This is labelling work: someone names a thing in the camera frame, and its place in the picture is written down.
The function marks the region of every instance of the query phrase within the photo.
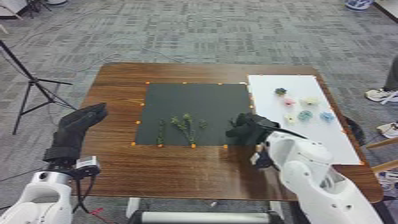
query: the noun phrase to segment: person's foot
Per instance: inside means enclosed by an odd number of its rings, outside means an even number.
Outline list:
[[[383,124],[376,127],[376,130],[385,138],[396,138],[398,137],[398,123]]]
[[[390,96],[390,94],[394,93],[396,91],[383,91],[383,89],[378,89],[378,90],[369,90],[365,93],[364,93],[364,97],[374,101],[374,102],[380,102],[385,100],[385,98]],[[398,94],[396,96],[390,98],[389,102],[398,102]]]

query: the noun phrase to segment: tripod stand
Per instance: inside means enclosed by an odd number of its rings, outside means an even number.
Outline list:
[[[28,78],[28,87],[26,87],[26,92],[24,92],[24,96],[23,96],[23,101],[21,101],[21,108],[19,108],[19,112],[17,112],[17,118],[15,118],[15,125],[14,125],[14,131],[12,131],[12,135],[15,135],[15,130],[17,130],[17,126],[19,126],[19,122],[21,122],[21,116],[30,113],[35,109],[39,109],[40,107],[44,107],[49,103],[55,103],[58,106],[65,107],[65,108],[71,108],[72,110],[76,110],[76,108],[72,107],[72,105],[65,102],[65,100],[56,96],[56,94],[51,92],[51,90],[40,85],[40,82],[47,82],[47,83],[55,83],[56,85],[63,84],[63,85],[71,85],[71,83],[67,82],[58,82],[58,81],[53,81],[53,80],[47,80],[47,79],[37,79],[15,56],[14,56],[14,53],[10,52],[10,49],[8,47],[5,46],[3,44],[3,41],[0,40],[0,47],[21,69],[21,74],[24,75],[24,77]],[[30,94],[30,90],[31,90],[31,87],[35,87],[39,89],[39,92],[42,93],[44,95],[44,98],[46,98],[46,102],[42,104],[39,104],[33,108],[30,108],[28,110],[24,110],[24,106],[26,106],[26,100],[28,100],[28,94]]]

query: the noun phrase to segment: wooden table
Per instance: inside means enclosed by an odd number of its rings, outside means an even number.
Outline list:
[[[333,107],[364,165],[333,166],[355,182],[371,202],[381,199],[374,179],[337,105],[316,70],[309,66],[113,63],[101,68],[83,106],[108,104],[108,117],[87,133],[83,155],[95,155],[101,174],[94,196],[296,200],[277,172],[257,171],[252,147],[131,146],[150,83],[239,83],[246,74],[314,75]]]

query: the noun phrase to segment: small figurine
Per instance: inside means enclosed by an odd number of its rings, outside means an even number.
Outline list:
[[[332,113],[323,112],[323,113],[319,113],[319,119],[321,119],[326,123],[330,123],[330,122],[333,121],[335,117],[333,117]]]
[[[275,94],[277,94],[278,96],[284,96],[286,92],[287,92],[287,90],[286,90],[284,88],[277,88],[277,89],[275,89]]]
[[[309,121],[309,119],[312,118],[312,113],[309,110],[303,110],[300,113],[298,113],[298,116],[296,116],[298,120],[300,121]]]
[[[287,106],[287,107],[291,107],[294,105],[294,100],[289,98],[286,98],[282,102],[284,102],[284,106]]]
[[[286,119],[286,121],[287,121],[289,124],[294,124],[294,117],[293,117],[291,114],[286,114],[284,115],[284,119]]]
[[[307,106],[316,106],[319,104],[319,100],[316,97],[307,97],[301,102],[307,104]]]

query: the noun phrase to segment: wire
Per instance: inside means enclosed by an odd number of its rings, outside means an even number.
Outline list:
[[[90,185],[88,185],[88,188],[85,190],[83,196],[81,196],[81,184],[79,184],[79,180],[76,179],[74,181],[76,181],[78,204],[76,204],[76,206],[72,208],[72,213],[76,212],[78,207],[81,207],[85,213],[90,213],[88,212],[88,209],[85,208],[85,205],[83,205],[83,200],[85,200],[85,197],[87,197],[87,195],[90,193],[90,190],[92,190],[92,186],[94,186],[94,183],[95,183],[95,176],[90,177]]]
[[[79,17],[74,17],[72,19],[69,19],[67,21],[63,21],[63,22],[58,23],[56,25],[53,25],[47,29],[44,29],[44,31],[40,31],[39,33],[31,34],[30,36],[28,36],[28,34],[26,34],[26,35],[23,36],[23,38],[17,40],[15,44],[10,46],[10,48],[14,48],[17,45],[24,44],[24,43],[28,42],[28,40],[30,40],[37,35],[46,34],[46,32],[51,31],[53,28],[62,29],[65,26],[71,25],[69,22],[72,22],[74,20],[76,20],[76,21],[81,21],[79,19],[81,19],[85,16],[88,16],[94,12],[97,12],[101,9],[104,9],[104,8],[108,8],[108,7],[111,7],[111,6],[113,6],[113,4],[106,5],[106,3],[104,3],[104,5],[102,5],[101,7],[97,7],[95,9],[88,10],[88,11],[81,14]]]
[[[26,172],[19,173],[17,175],[14,175],[14,176],[3,178],[3,179],[0,180],[0,183],[1,183],[3,181],[7,181],[7,180],[14,179],[15,177],[23,176],[24,174],[31,173],[33,171],[40,170],[42,168],[44,168],[44,167],[40,167],[40,168],[37,168],[37,169],[33,169],[33,170],[28,170]]]
[[[72,213],[76,212],[78,210],[78,207],[83,209],[83,212],[88,214],[88,209],[85,208],[85,205],[83,205],[83,200],[81,200],[81,184],[79,184],[79,179],[76,178],[74,179],[74,182],[76,182],[76,193],[78,193],[78,204],[72,208]]]
[[[7,208],[10,208],[10,205],[8,205],[8,206],[3,206],[3,207],[0,208],[0,211],[1,211],[3,209],[7,209]]]
[[[95,183],[95,176],[90,176],[90,185],[88,185],[88,188],[87,188],[87,190],[85,190],[83,196],[81,196],[81,183],[79,183],[79,179],[74,179],[74,182],[76,182],[78,204],[76,204],[76,206],[74,206],[74,208],[72,208],[72,213],[76,212],[78,207],[79,207],[79,208],[83,209],[83,212],[85,212],[87,214],[90,214],[90,215],[102,221],[102,223],[106,223],[106,224],[117,224],[117,222],[108,221],[108,220],[97,215],[97,213],[88,212],[88,209],[87,209],[87,207],[85,207],[85,205],[83,205],[83,200],[85,200],[85,198],[87,198],[87,196],[88,196],[88,193],[90,193],[90,190],[92,190],[92,186],[94,186],[94,183]]]

